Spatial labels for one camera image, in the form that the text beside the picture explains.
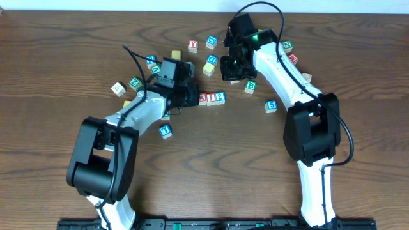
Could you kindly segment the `red M block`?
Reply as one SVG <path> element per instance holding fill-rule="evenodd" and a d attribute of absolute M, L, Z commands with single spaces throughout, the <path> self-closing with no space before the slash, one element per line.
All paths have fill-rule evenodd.
<path fill-rule="evenodd" d="M 296 65 L 298 63 L 299 58 L 294 55 L 293 53 L 291 53 L 290 55 L 288 55 L 288 59 L 294 64 Z"/>

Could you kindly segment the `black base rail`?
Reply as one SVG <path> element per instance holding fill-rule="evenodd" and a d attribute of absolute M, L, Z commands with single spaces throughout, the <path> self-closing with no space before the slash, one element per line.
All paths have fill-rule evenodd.
<path fill-rule="evenodd" d="M 328 229 L 333 230 L 377 230 L 373 220 L 335 220 L 328 224 Z M 309 229 L 293 218 L 273 218 L 272 220 L 246 220 L 246 221 L 189 221 L 189 220 L 163 220 L 144 219 L 136 222 L 134 230 L 277 230 L 277 229 Z"/>

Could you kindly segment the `red I block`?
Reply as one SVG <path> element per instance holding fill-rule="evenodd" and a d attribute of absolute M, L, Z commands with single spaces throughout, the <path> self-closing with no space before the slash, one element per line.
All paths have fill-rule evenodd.
<path fill-rule="evenodd" d="M 207 106 L 216 105 L 215 93 L 207 93 L 206 94 L 206 104 L 207 104 Z"/>

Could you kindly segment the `yellow block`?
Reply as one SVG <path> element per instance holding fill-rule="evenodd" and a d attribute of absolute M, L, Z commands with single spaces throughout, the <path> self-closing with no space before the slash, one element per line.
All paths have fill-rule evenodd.
<path fill-rule="evenodd" d="M 126 101 L 124 101 L 124 104 L 123 104 L 123 107 L 126 107 L 128 104 L 130 104 L 132 101 L 128 101 L 128 100 L 126 100 Z"/>
<path fill-rule="evenodd" d="M 203 67 L 203 73 L 206 76 L 211 77 L 212 74 L 214 73 L 214 71 L 215 71 L 215 66 L 213 64 L 209 63 L 209 62 L 206 62 L 206 64 Z"/>
<path fill-rule="evenodd" d="M 172 50 L 171 51 L 171 58 L 176 60 L 181 60 L 181 51 L 180 50 Z"/>

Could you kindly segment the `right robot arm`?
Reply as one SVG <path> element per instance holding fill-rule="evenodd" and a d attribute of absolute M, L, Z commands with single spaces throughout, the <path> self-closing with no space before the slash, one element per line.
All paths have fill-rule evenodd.
<path fill-rule="evenodd" d="M 309 227 L 329 226 L 336 217 L 332 207 L 330 174 L 339 145 L 339 100 L 324 95 L 304 79 L 270 29 L 255 28 L 249 14 L 236 15 L 228 24 L 224 46 L 229 54 L 220 59 L 224 81 L 253 79 L 261 73 L 272 85 L 287 114 L 284 145 L 297 162 L 301 187 L 301 216 Z"/>

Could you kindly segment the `green L block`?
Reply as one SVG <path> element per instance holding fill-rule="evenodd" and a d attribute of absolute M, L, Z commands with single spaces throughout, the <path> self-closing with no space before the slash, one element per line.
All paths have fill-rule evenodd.
<path fill-rule="evenodd" d="M 170 114 L 165 114 L 161 117 L 162 121 L 169 121 L 170 120 L 171 115 Z"/>

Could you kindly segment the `blue 2 block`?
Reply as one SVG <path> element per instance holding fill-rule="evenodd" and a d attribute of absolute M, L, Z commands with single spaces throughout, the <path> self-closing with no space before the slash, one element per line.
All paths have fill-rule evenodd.
<path fill-rule="evenodd" d="M 225 92 L 216 92 L 215 93 L 215 99 L 216 99 L 216 104 L 217 105 L 222 105 L 226 103 L 226 95 Z"/>

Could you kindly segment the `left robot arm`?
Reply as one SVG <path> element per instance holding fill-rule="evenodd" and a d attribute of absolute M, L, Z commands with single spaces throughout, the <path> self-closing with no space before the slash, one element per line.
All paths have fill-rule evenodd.
<path fill-rule="evenodd" d="M 136 218 L 127 192 L 134 175 L 139 137 L 172 108 L 199 103 L 191 62 L 164 58 L 153 84 L 104 119 L 86 118 L 68 166 L 66 181 L 87 198 L 100 216 L 101 229 L 131 229 Z"/>

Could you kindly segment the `blue L block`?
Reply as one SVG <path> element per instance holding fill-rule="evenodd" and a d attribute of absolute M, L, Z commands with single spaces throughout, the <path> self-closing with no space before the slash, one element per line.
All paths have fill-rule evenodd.
<path fill-rule="evenodd" d="M 168 124 L 161 126 L 159 132 L 163 139 L 167 139 L 173 135 L 171 127 Z"/>

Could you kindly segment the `plain picture block right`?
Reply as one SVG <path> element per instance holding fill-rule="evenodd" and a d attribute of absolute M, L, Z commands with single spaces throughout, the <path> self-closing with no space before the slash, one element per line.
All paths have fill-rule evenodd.
<path fill-rule="evenodd" d="M 311 74 L 309 74 L 309 73 L 302 73 L 302 77 L 303 77 L 308 83 L 311 82 L 311 79 L 312 79 L 312 75 L 311 75 Z"/>

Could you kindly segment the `blue D block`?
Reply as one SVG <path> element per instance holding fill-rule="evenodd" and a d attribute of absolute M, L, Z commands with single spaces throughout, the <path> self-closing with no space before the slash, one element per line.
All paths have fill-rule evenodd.
<path fill-rule="evenodd" d="M 214 56 L 213 54 L 210 54 L 210 55 L 207 57 L 206 62 L 207 62 L 207 63 L 210 63 L 210 64 L 213 65 L 213 66 L 217 66 L 218 60 L 219 60 L 219 59 L 218 59 L 217 56 Z"/>

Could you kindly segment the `red Y block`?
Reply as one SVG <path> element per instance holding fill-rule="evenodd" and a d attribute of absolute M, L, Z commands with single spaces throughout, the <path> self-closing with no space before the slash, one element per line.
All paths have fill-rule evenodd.
<path fill-rule="evenodd" d="M 189 40 L 188 42 L 188 52 L 197 53 L 199 42 L 197 40 Z"/>

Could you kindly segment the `red A block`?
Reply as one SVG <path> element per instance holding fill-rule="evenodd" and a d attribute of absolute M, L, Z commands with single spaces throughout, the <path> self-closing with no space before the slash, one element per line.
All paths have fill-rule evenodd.
<path fill-rule="evenodd" d="M 207 104 L 207 97 L 206 93 L 199 94 L 199 105 L 206 105 Z"/>

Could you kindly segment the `yellow block centre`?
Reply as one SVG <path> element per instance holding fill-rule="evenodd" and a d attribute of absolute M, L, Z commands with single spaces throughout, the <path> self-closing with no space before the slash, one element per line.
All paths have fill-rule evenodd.
<path fill-rule="evenodd" d="M 206 62 L 206 64 L 203 67 L 203 73 L 206 76 L 211 77 L 212 74 L 214 73 L 214 71 L 215 71 L 215 66 L 213 64 L 209 63 L 209 62 Z"/>

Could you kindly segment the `yellow block upper left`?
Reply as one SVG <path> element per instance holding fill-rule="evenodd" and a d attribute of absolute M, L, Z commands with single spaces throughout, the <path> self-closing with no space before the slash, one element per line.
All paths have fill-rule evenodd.
<path fill-rule="evenodd" d="M 181 51 L 180 50 L 172 50 L 171 51 L 171 58 L 176 60 L 181 60 Z"/>

